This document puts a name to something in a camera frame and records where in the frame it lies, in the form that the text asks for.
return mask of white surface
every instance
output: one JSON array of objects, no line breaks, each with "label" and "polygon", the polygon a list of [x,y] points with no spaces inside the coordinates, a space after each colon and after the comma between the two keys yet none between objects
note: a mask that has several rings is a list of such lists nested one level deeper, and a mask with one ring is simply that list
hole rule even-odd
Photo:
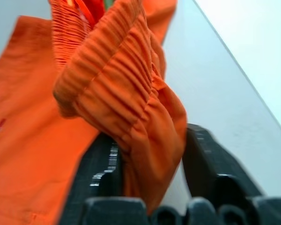
[{"label": "white surface", "polygon": [[[0,53],[20,14],[50,16],[45,0],[1,0]],[[281,195],[281,130],[191,0],[178,1],[164,49],[167,82],[189,122],[208,128],[269,195]],[[163,204],[183,212],[189,197],[180,168]]]},{"label": "white surface", "polygon": [[281,0],[196,0],[281,124]]}]

